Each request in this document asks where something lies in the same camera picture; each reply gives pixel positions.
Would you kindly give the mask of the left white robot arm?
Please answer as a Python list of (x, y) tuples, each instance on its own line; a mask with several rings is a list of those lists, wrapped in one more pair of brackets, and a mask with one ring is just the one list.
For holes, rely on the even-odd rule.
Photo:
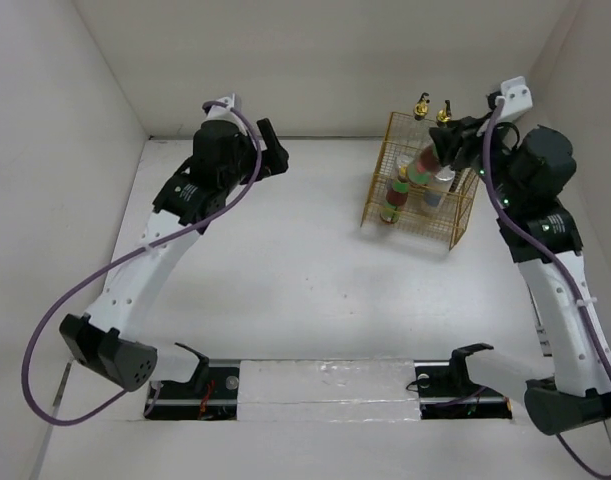
[(59, 331), (79, 364), (129, 392), (149, 381), (173, 382), (190, 397), (205, 390), (206, 356), (181, 343), (163, 350), (137, 338), (175, 265), (204, 233), (199, 221), (219, 212), (235, 187), (287, 171), (289, 154), (271, 122), (261, 119), (257, 126), (262, 152), (227, 120), (207, 120), (195, 133), (192, 155), (153, 202), (141, 254), (117, 269), (83, 315), (61, 322)]

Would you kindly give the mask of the white blue shaker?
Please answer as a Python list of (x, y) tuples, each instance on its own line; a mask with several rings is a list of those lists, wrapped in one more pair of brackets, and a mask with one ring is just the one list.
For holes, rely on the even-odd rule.
[(428, 182), (427, 188), (423, 194), (421, 209), (426, 214), (436, 213), (453, 184), (455, 171), (450, 167), (445, 167), (438, 171)]
[(396, 157), (394, 161), (394, 170), (393, 172), (402, 178), (407, 177), (407, 167), (412, 162), (412, 158), (405, 154), (400, 154)]

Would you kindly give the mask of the yellow-capped sauce bottle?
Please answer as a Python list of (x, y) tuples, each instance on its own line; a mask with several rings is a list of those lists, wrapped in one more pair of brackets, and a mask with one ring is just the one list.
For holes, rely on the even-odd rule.
[(409, 190), (409, 182), (400, 174), (391, 178), (380, 210), (380, 219), (383, 222), (394, 224), (399, 221), (401, 212), (408, 200)]
[(408, 164), (407, 179), (413, 185), (427, 185), (441, 170), (441, 163), (433, 146), (427, 146)]

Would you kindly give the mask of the clear square glass bottle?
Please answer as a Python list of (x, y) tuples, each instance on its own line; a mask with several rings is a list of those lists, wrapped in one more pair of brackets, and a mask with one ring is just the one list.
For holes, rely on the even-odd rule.
[(400, 115), (399, 144), (401, 145), (402, 153), (414, 156), (423, 146), (426, 134), (425, 121), (429, 113), (429, 104), (430, 94), (423, 92), (414, 105), (412, 112)]

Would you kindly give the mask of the gold-capped dark liquid bottle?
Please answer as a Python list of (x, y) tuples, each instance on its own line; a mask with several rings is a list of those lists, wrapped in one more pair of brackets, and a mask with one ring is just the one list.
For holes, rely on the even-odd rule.
[(451, 101), (446, 99), (443, 107), (437, 112), (435, 122), (439, 127), (444, 127), (452, 118)]

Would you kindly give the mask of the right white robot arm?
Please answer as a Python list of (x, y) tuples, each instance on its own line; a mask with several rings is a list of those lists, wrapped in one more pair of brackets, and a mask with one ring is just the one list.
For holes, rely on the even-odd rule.
[(482, 387), (518, 401), (552, 436), (611, 418), (611, 351), (587, 287), (583, 244), (559, 201), (576, 172), (571, 142), (538, 126), (504, 143), (510, 122), (490, 126), (466, 117), (432, 127), (434, 154), (445, 167), (473, 167), (498, 209), (500, 234), (537, 307), (554, 372), (540, 378), (485, 343), (453, 350), (440, 377), (458, 394)]

